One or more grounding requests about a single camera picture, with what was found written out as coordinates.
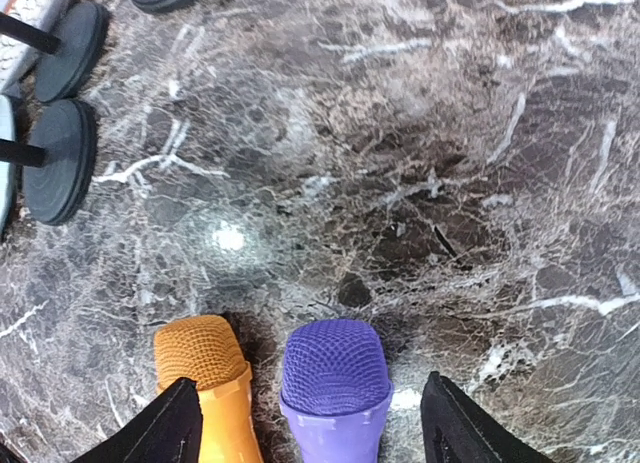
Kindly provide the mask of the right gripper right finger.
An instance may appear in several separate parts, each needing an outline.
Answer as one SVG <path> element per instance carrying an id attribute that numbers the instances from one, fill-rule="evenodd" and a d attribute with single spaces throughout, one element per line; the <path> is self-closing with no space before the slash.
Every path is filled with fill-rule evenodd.
<path id="1" fill-rule="evenodd" d="M 552 462 L 437 371 L 429 374 L 424 386 L 420 414 L 428 462 Z"/>

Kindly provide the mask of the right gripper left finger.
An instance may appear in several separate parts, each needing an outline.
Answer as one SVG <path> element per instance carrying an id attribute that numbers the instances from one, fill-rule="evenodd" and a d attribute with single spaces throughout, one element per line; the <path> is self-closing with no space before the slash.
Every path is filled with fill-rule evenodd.
<path id="1" fill-rule="evenodd" d="M 203 416 L 196 382 L 179 378 L 112 437 L 76 463 L 192 463 L 199 460 Z"/>

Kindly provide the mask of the orange microphone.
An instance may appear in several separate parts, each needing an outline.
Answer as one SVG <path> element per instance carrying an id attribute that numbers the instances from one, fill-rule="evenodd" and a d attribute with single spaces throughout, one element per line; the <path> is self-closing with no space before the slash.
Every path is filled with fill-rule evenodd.
<path id="1" fill-rule="evenodd" d="M 154 335 L 157 390 L 186 377 L 196 382 L 203 416 L 201 462 L 261 462 L 252 420 L 250 363 L 226 319 L 171 322 Z"/>

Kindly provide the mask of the purple microphone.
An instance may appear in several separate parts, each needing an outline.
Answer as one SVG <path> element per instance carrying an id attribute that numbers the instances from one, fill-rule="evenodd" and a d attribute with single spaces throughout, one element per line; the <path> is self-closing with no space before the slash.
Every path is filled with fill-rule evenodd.
<path id="1" fill-rule="evenodd" d="M 320 320 L 288 338 L 280 409 L 305 462 L 376 462 L 393 392 L 370 324 Z"/>

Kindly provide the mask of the black stand of purple microphone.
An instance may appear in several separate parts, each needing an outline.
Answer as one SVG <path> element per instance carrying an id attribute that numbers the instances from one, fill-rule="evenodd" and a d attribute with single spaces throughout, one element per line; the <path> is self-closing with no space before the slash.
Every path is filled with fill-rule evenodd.
<path id="1" fill-rule="evenodd" d="M 25 206 L 43 224 L 69 221 L 83 203 L 97 156 L 94 109 L 77 99 L 46 107 L 27 143 L 17 138 L 12 100 L 1 97 L 1 227 L 8 224 L 22 170 Z"/>

